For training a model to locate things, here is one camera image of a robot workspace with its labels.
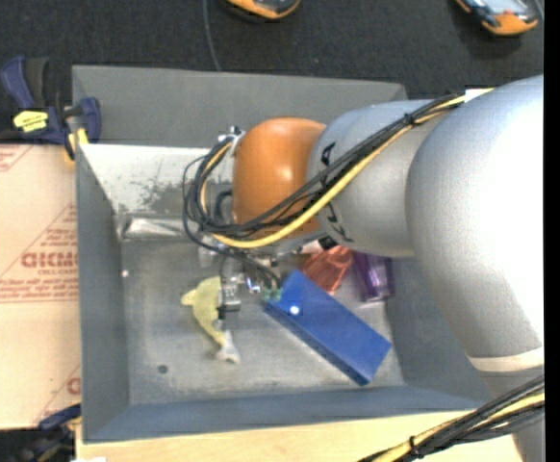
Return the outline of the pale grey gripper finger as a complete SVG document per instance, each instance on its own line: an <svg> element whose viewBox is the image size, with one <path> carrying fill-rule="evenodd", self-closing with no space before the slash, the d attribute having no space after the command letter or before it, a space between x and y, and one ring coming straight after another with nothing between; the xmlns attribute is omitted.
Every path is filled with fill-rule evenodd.
<svg viewBox="0 0 560 462"><path fill-rule="evenodd" d="M238 297L238 286L235 283L223 282L218 293L219 330L225 340L222 350L235 350L234 333L240 326L242 301Z"/></svg>

